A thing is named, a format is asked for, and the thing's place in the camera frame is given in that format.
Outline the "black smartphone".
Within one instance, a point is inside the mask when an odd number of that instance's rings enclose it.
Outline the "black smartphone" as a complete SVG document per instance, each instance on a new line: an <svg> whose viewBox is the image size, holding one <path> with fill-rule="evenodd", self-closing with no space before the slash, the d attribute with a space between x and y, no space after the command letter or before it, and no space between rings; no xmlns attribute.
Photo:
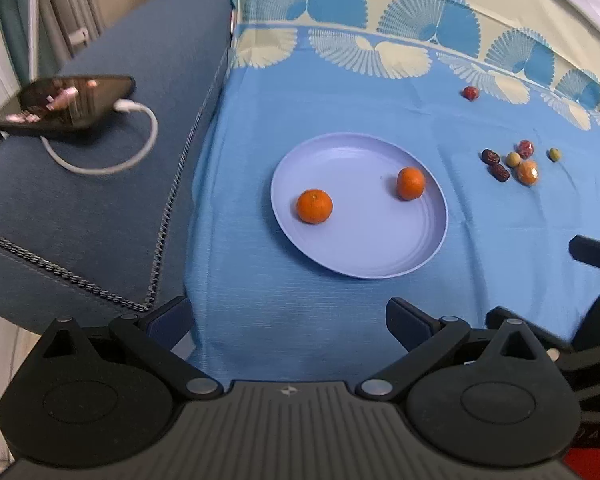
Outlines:
<svg viewBox="0 0 600 480"><path fill-rule="evenodd" d="M0 108L0 132L62 138L91 129L135 89L131 76L79 75L40 78Z"/></svg>

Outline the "orange fruit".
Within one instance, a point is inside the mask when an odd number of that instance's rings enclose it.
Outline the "orange fruit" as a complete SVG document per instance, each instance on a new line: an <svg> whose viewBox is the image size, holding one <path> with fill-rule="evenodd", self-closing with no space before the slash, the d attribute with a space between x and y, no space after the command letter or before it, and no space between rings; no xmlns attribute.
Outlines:
<svg viewBox="0 0 600 480"><path fill-rule="evenodd" d="M539 176L538 165L532 159L524 159L516 167L516 178L523 185L535 185Z"/></svg>

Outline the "dark red date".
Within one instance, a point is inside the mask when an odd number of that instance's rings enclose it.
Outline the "dark red date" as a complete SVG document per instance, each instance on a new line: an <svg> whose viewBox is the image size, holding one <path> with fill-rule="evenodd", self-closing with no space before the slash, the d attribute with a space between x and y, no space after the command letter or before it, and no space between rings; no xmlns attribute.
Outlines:
<svg viewBox="0 0 600 480"><path fill-rule="evenodd" d="M497 165L500 162L500 155L497 152L485 148L480 154L481 160L488 166Z"/></svg>
<svg viewBox="0 0 600 480"><path fill-rule="evenodd" d="M499 162L489 166L489 171L498 182L506 182L509 177L509 171Z"/></svg>

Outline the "blue patterned cloth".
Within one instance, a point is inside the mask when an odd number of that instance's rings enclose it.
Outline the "blue patterned cloth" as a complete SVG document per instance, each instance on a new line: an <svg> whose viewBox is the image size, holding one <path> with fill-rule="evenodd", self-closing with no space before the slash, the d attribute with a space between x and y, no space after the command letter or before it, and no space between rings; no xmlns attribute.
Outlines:
<svg viewBox="0 0 600 480"><path fill-rule="evenodd" d="M185 284L196 367L234 379L359 382L403 354L385 326L399 296L479 325L506 307L570 338L600 270L600 33L566 0L230 0L230 69L193 183ZM467 86L479 97L462 96ZM438 181L443 245L412 273L366 280L291 243L271 182L297 145L362 133ZM539 180L505 163L521 140ZM500 155L506 182L480 154ZM558 148L552 162L547 152Z"/></svg>

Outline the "yellow green small fruit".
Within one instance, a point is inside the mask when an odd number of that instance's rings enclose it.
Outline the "yellow green small fruit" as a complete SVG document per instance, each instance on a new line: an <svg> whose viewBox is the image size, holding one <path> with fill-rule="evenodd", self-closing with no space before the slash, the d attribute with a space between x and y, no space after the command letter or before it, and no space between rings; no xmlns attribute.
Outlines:
<svg viewBox="0 0 600 480"><path fill-rule="evenodd" d="M516 168L521 163L521 156L517 152L509 152L505 163L508 168Z"/></svg>

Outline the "red fruit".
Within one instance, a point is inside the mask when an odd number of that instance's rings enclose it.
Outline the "red fruit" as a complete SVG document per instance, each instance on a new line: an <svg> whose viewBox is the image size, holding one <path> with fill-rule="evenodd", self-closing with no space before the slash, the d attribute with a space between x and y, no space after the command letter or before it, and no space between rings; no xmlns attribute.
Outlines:
<svg viewBox="0 0 600 480"><path fill-rule="evenodd" d="M462 90L462 96L468 101L475 101L479 97L479 89L474 86L467 86Z"/></svg>
<svg viewBox="0 0 600 480"><path fill-rule="evenodd" d="M534 153L534 144L530 140L521 140L516 146L516 152L522 159L528 159Z"/></svg>

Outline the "lilac round plate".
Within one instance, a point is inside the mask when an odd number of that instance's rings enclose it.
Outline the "lilac round plate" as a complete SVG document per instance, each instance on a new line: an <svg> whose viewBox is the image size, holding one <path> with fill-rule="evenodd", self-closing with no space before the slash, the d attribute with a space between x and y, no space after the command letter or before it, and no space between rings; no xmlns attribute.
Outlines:
<svg viewBox="0 0 600 480"><path fill-rule="evenodd" d="M419 169L426 188L417 200L401 200L396 177ZM296 203L317 188L332 199L323 223L298 217ZM351 278L384 280L424 266L440 249L448 205L432 173L400 146L362 133L317 136L288 152L271 182L274 217L288 240L324 268Z"/></svg>

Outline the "orange mandarin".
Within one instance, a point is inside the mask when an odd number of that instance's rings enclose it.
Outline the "orange mandarin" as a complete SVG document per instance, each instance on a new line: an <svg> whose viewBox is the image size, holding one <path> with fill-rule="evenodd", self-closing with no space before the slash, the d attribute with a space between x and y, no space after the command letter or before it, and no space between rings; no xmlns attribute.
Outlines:
<svg viewBox="0 0 600 480"><path fill-rule="evenodd" d="M332 214L332 199L326 192L312 188L298 197L296 211L301 221L320 224Z"/></svg>
<svg viewBox="0 0 600 480"><path fill-rule="evenodd" d="M426 188L424 174L415 167L404 167L396 177L396 194L401 200L417 200Z"/></svg>

